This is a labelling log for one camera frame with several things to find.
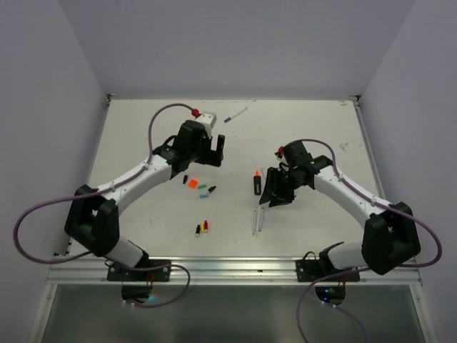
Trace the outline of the orange highlighter cap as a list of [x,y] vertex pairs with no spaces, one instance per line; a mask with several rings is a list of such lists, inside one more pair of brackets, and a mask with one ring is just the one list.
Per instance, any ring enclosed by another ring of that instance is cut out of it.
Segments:
[[195,189],[198,185],[198,181],[196,179],[191,179],[189,182],[188,182],[188,187],[191,188],[191,189]]

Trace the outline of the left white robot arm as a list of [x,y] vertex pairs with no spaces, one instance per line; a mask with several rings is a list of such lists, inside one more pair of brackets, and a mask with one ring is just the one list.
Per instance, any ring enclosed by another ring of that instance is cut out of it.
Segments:
[[87,185],[77,189],[64,231],[92,254],[122,264],[130,279],[143,279],[149,256],[120,235],[119,217],[145,193],[186,171],[189,164],[221,166],[225,137],[218,136],[216,148],[211,148],[215,124],[216,115],[210,113],[187,120],[171,144],[164,142],[121,177],[95,189]]

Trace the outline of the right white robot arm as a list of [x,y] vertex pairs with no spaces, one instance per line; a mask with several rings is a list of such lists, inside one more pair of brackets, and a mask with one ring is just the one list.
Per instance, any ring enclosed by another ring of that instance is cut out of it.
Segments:
[[339,242],[319,252],[309,266],[319,277],[331,281],[355,268],[384,275],[418,255],[421,245],[407,204],[392,204],[366,191],[344,176],[334,156],[314,157],[302,140],[280,147],[275,155],[279,165],[267,170],[261,205],[290,204],[298,188],[310,187],[337,203],[363,230],[360,242]]

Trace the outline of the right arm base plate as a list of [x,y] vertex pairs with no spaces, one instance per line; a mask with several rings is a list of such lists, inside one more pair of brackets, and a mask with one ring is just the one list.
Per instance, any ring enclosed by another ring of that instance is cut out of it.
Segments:
[[324,263],[319,259],[298,259],[295,261],[296,276],[298,282],[313,282],[331,275],[327,282],[359,282],[360,274],[334,276],[342,270],[334,269],[333,267],[325,267]]

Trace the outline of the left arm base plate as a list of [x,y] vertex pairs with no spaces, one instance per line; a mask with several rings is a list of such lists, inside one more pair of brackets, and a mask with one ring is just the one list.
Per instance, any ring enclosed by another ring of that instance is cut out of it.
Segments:
[[168,282],[171,274],[171,260],[145,259],[135,267],[125,267],[113,262],[106,279],[110,282]]

